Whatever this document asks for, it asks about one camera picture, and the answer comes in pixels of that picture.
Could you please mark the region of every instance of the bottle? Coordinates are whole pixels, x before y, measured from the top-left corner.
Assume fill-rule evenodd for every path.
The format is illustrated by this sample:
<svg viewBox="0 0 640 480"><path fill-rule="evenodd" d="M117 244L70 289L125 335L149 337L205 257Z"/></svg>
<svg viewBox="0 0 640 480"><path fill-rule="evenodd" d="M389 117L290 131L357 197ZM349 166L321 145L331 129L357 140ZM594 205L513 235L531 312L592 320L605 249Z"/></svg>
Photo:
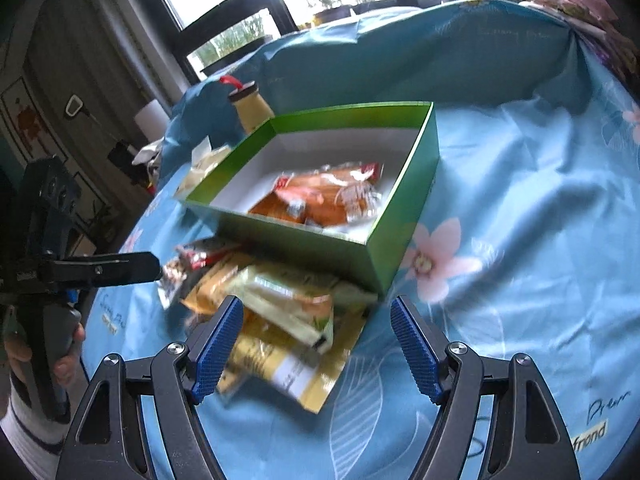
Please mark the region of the bottle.
<svg viewBox="0 0 640 480"><path fill-rule="evenodd" d="M247 135L252 134L258 126L267 119L275 117L273 110L258 92L258 83L250 81L242 84L233 76L223 75L221 83L231 84L236 87L229 94L229 101L236 107L240 124Z"/></svg>

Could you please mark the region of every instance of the hand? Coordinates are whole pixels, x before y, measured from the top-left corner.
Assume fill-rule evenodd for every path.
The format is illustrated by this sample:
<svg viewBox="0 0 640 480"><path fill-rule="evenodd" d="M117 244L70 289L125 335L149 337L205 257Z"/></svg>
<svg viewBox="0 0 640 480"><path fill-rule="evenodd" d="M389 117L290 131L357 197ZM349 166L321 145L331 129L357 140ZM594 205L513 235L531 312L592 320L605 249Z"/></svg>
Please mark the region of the hand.
<svg viewBox="0 0 640 480"><path fill-rule="evenodd" d="M81 343L85 338L86 333L84 332L84 327L78 323L74 332L74 341ZM25 379L22 374L22 369L20 368L20 363L26 363L31 360L31 348L29 348L24 339L17 333L7 333L4 335L4 349L6 350L11 370L24 382ZM71 352L63 358L58 359L53 367L53 375L60 386L67 388L73 382L79 364L79 346L73 345Z"/></svg>

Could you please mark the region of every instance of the brown bottle cap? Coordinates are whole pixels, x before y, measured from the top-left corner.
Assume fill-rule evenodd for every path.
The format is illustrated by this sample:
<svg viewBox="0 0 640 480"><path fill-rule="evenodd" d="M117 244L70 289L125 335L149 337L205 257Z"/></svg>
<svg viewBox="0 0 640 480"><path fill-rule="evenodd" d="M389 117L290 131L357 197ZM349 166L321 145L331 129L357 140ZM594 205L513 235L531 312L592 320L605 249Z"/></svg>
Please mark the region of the brown bottle cap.
<svg viewBox="0 0 640 480"><path fill-rule="evenodd" d="M245 97L253 94L258 91L258 83L255 81L249 81L242 85L242 88L236 88L232 92L229 93L229 100L232 103L237 103L240 99L244 99Z"/></svg>

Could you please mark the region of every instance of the open box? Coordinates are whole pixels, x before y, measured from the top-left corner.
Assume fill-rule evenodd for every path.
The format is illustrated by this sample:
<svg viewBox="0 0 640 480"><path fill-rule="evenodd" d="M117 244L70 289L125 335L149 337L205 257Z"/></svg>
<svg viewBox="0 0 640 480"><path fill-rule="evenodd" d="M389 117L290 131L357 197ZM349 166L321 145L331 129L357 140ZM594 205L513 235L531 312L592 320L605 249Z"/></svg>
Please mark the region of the open box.
<svg viewBox="0 0 640 480"><path fill-rule="evenodd" d="M384 294L431 188L439 160L431 103L309 110L266 121L187 197L218 234L254 242L283 261L325 270ZM345 162L383 165L377 217L321 229L247 211L282 172Z"/></svg>

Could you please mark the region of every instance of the metal bolt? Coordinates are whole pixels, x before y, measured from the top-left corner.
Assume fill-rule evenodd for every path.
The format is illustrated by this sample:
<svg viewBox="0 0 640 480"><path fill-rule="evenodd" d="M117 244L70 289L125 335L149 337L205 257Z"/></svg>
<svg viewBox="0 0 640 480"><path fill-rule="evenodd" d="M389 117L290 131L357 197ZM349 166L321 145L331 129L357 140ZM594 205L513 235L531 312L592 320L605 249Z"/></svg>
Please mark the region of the metal bolt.
<svg viewBox="0 0 640 480"><path fill-rule="evenodd" d="M102 362L106 365L113 366L114 364L117 364L119 360L120 359L116 354L109 354L102 360Z"/></svg>
<svg viewBox="0 0 640 480"><path fill-rule="evenodd" d="M526 354L516 354L516 362L522 366L529 366L531 364L531 357Z"/></svg>
<svg viewBox="0 0 640 480"><path fill-rule="evenodd" d="M460 341L454 341L449 345L449 350L451 350L454 354L462 355L466 354L466 351L469 350L469 348Z"/></svg>
<svg viewBox="0 0 640 480"><path fill-rule="evenodd" d="M184 352L184 345L182 343L171 343L166 348L166 351L169 352L169 354L178 355Z"/></svg>

